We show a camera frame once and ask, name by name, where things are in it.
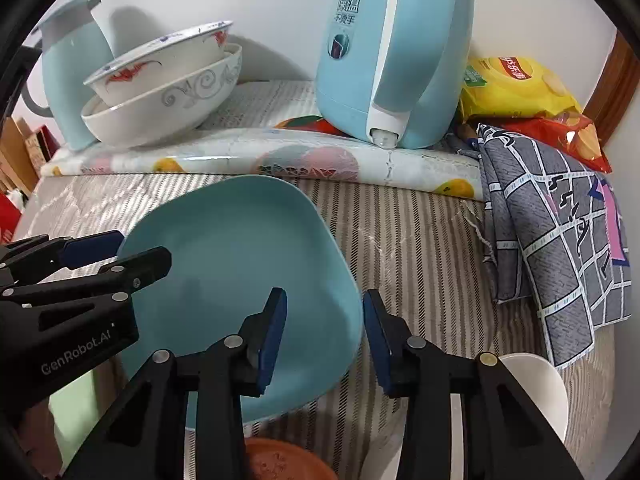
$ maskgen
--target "chip bag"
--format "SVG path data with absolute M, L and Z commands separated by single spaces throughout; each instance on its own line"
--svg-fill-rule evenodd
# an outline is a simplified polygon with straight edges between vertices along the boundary
M 582 112 L 560 81 L 526 57 L 471 59 L 460 94 L 463 122 L 484 117 L 556 117 L 565 110 Z
M 494 119 L 491 122 L 553 146 L 594 171 L 611 173 L 609 161 L 600 149 L 595 124 L 578 112 L 565 111 L 552 119 Z

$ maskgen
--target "light blue electric kettle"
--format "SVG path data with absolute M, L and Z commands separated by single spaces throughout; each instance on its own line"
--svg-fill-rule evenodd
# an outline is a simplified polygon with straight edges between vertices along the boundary
M 384 148 L 438 142 L 455 114 L 474 0 L 335 0 L 316 98 L 331 124 Z
M 53 117 L 68 148 L 82 150 L 97 142 L 80 111 L 95 94 L 84 80 L 113 59 L 109 43 L 91 14 L 100 0 L 71 0 L 39 23 L 42 32 L 42 79 L 49 108 L 38 106 L 27 89 L 27 108 L 42 117 Z

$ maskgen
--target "stacked bowls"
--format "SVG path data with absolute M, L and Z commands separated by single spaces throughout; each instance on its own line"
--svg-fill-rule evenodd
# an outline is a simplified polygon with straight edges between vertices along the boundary
M 116 148 L 152 144 L 201 124 L 231 94 L 242 48 L 232 22 L 187 28 L 140 45 L 91 74 L 82 120 Z

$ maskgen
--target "gray checkered cloth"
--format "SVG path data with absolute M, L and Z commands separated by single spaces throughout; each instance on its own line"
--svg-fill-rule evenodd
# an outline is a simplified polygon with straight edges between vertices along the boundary
M 542 142 L 480 124 L 484 243 L 496 304 L 532 296 L 548 359 L 565 367 L 594 329 L 630 315 L 626 235 L 605 177 Z

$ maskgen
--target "striped mattress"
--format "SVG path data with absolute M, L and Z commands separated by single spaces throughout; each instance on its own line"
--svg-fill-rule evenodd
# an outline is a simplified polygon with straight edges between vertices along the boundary
M 223 175 L 114 174 L 43 179 L 28 203 L 15 239 L 36 234 L 85 236 L 118 229 L 127 234 L 149 211 Z M 482 274 L 482 247 L 463 217 L 482 203 L 436 194 L 347 182 L 291 179 L 314 202 L 336 238 L 361 290 L 378 288 L 387 308 L 414 334 L 444 351 L 473 357 L 542 352 L 528 301 L 492 306 Z M 95 272 L 99 265 L 53 279 Z M 565 445 L 587 475 L 607 429 L 614 383 L 611 327 L 596 332 L 595 349 L 562 371 L 570 401 Z M 275 420 L 247 425 L 246 436 L 292 442 L 316 453 L 340 480 L 355 480 L 370 441 L 398 400 L 376 384 L 366 340 L 334 389 Z M 185 478 L 194 480 L 194 435 L 185 446 Z

